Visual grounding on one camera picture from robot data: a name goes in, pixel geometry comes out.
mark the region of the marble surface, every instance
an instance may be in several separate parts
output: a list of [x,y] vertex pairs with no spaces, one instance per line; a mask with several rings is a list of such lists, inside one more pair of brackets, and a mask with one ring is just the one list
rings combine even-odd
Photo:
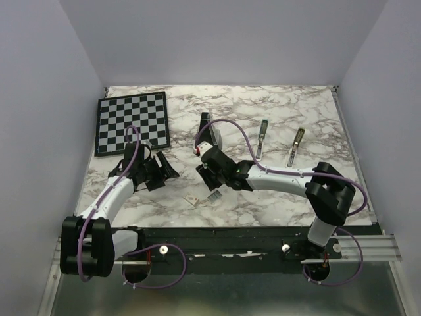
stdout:
[[[294,167],[315,167],[319,161],[331,163],[343,176],[357,174],[338,113],[326,86],[148,86],[110,87],[109,97],[165,91],[168,106],[171,148],[163,150],[180,178],[166,186],[134,194],[121,208],[112,225],[150,227],[208,226],[302,226],[310,225],[314,212],[303,197],[281,192],[236,192],[226,186],[221,199],[211,204],[210,194],[195,167],[199,158],[192,154],[201,111],[214,119],[235,120],[254,146],[260,121],[269,118],[262,163],[284,167],[298,127],[306,128]],[[224,140],[224,153],[235,161],[250,159],[244,139],[235,126],[218,123]],[[108,172],[121,157],[92,157],[78,212],[86,209],[104,188]],[[200,200],[193,207],[183,199],[191,192]],[[362,202],[358,192],[352,209]],[[370,225],[366,210],[347,224]]]

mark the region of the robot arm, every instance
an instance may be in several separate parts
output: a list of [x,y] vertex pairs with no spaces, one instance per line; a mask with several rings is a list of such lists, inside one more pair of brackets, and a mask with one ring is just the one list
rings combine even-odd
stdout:
[[[77,274],[77,245],[81,227],[93,209],[96,209],[87,227],[82,248],[82,267],[87,275],[106,277],[111,272],[114,260],[138,247],[138,234],[130,230],[118,230],[112,233],[111,223],[123,203],[133,195],[137,187],[145,183],[149,191],[165,186],[169,178],[177,178],[179,174],[170,166],[162,152],[151,158],[149,148],[141,145],[137,157],[128,175],[116,180],[132,160],[135,144],[126,144],[124,158],[109,173],[104,190],[97,199],[80,216],[67,217],[62,224],[62,247],[60,268],[63,273]],[[97,202],[105,192],[108,194],[97,206]]]
[[[207,142],[197,147],[202,165],[196,170],[210,190],[225,184],[234,190],[274,190],[297,194],[309,199],[316,218],[309,230],[307,240],[319,251],[323,251],[335,229],[345,224],[351,202],[355,195],[352,185],[321,176],[303,178],[283,174],[267,173],[253,161],[235,163],[219,148]],[[267,167],[278,171],[291,169]],[[319,163],[315,168],[295,169],[297,174],[306,172],[341,174],[328,163]]]

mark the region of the metal floor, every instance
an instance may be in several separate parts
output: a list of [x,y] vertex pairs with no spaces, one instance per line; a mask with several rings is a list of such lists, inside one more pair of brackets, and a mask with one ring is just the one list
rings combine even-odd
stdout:
[[[355,264],[332,266],[329,281],[351,276]],[[361,276],[336,288],[309,284],[302,275],[186,275],[166,290],[123,286],[120,267],[108,278],[83,284],[62,275],[54,316],[295,316],[404,315],[388,263],[365,263]],[[150,276],[149,285],[175,276]]]

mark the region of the gray wall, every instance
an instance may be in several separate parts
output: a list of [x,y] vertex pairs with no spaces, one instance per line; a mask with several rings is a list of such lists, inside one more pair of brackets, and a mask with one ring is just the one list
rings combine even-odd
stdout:
[[339,89],[376,213],[396,235],[419,304],[420,16],[421,1],[390,0]]
[[56,0],[0,10],[0,314],[36,315],[103,89]]
[[386,0],[61,0],[100,79],[339,84]]

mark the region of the chessboard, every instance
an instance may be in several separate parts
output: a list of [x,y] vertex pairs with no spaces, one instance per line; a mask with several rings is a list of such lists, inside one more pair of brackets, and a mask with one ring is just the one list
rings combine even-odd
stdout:
[[[123,154],[129,125],[137,128],[140,140],[151,143],[151,149],[170,147],[165,92],[98,100],[95,156]],[[136,141],[132,130],[128,135],[131,142]]]

